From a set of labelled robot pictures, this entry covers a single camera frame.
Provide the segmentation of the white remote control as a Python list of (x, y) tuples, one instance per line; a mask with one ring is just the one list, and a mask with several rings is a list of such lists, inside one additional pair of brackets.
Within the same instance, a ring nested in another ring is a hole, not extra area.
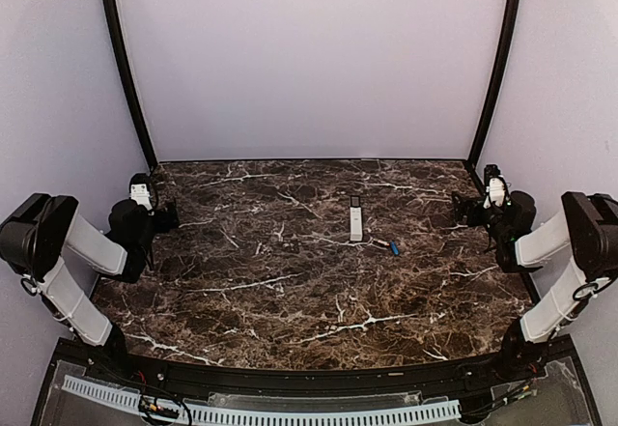
[(350, 241), (363, 241), (362, 208), (359, 196), (350, 198)]

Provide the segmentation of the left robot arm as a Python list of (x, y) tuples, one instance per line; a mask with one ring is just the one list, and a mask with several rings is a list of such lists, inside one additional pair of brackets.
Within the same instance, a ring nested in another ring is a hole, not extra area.
[(153, 265), (155, 236), (180, 226), (177, 205), (151, 208), (133, 198), (115, 204), (110, 230), (98, 230), (79, 211), (76, 198), (34, 193), (1, 223), (1, 259), (20, 276), (22, 288), (39, 296), (59, 321), (85, 344), (103, 348), (98, 367), (115, 383), (129, 383), (136, 363), (123, 351), (123, 332), (92, 303), (71, 275), (69, 250), (96, 272), (133, 284)]

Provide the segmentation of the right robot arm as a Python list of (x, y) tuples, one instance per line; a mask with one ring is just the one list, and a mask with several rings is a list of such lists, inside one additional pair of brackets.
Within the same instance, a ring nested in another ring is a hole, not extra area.
[(608, 194), (567, 191), (562, 207), (548, 221), (532, 227), (534, 199), (525, 192), (481, 198), (451, 196), (455, 219), (482, 226), (495, 242), (495, 260), (506, 273), (531, 273), (568, 249), (569, 260), (541, 300), (513, 324), (508, 347), (493, 360), (503, 382), (515, 380), (530, 364), (525, 346), (546, 343), (572, 322), (588, 301), (617, 281), (617, 201)]

